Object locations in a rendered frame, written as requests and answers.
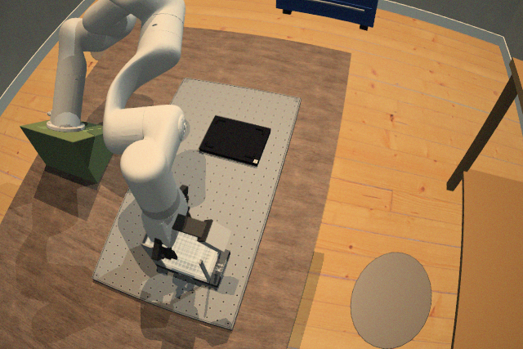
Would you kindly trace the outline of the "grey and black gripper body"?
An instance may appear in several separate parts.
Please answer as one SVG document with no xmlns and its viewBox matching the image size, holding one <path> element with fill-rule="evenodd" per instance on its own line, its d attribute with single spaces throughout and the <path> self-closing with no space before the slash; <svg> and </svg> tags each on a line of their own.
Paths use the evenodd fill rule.
<svg viewBox="0 0 523 349">
<path fill-rule="evenodd" d="M 172 228 L 175 220 L 177 219 L 178 213 L 186 216 L 188 211 L 186 198 L 178 186 L 177 189 L 181 197 L 181 202 L 177 211 L 173 215 L 163 220 L 155 220 L 147 217 L 144 213 L 141 214 L 141 220 L 150 241 L 154 243 L 154 238 L 160 239 L 162 243 L 168 248 L 171 248 L 175 244 L 177 236 L 180 232 L 173 230 Z"/>
</svg>

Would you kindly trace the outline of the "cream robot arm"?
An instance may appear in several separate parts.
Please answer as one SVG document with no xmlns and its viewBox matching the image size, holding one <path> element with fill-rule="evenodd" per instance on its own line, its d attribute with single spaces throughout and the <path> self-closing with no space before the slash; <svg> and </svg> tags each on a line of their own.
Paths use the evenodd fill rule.
<svg viewBox="0 0 523 349">
<path fill-rule="evenodd" d="M 176 105 L 125 109 L 132 93 L 174 67 L 181 58 L 184 0 L 98 0 L 63 23 L 51 116 L 47 128 L 79 132 L 87 73 L 84 51 L 99 52 L 128 36 L 141 20 L 137 51 L 111 83 L 105 101 L 103 138 L 107 149 L 122 154 L 123 177 L 149 218 L 173 215 L 181 202 L 172 165 L 186 133 L 186 119 Z M 90 32 L 90 33 L 89 33 Z M 98 35 L 97 35 L 98 34 Z M 214 220 L 200 221 L 178 213 L 173 230 L 198 237 L 216 252 L 225 252 L 231 230 Z"/>
</svg>

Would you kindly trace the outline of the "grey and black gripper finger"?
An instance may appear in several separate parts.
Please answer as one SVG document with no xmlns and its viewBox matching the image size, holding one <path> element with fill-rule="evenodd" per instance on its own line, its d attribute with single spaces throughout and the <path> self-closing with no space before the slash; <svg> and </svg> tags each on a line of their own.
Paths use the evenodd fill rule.
<svg viewBox="0 0 523 349">
<path fill-rule="evenodd" d="M 188 203 L 188 200 L 189 200 L 189 196 L 188 196 L 188 186 L 181 185 L 181 186 L 180 186 L 180 189 L 181 189 L 181 191 L 183 192 L 184 196 L 186 197 L 186 201 L 187 201 L 187 203 Z M 187 211 L 187 214 L 186 214 L 187 217 L 191 217 L 190 213 L 188 213 L 189 211 L 190 211 L 190 207 L 188 206 L 188 211 Z"/>
<path fill-rule="evenodd" d="M 172 250 L 172 248 L 167 249 L 167 248 L 163 247 L 162 241 L 160 239 L 154 238 L 154 247 L 153 247 L 153 252 L 152 252 L 151 258 L 154 259 L 155 261 L 159 261 L 164 258 L 167 258 L 169 260 L 172 260 L 172 259 L 177 260 L 177 255 Z"/>
</svg>

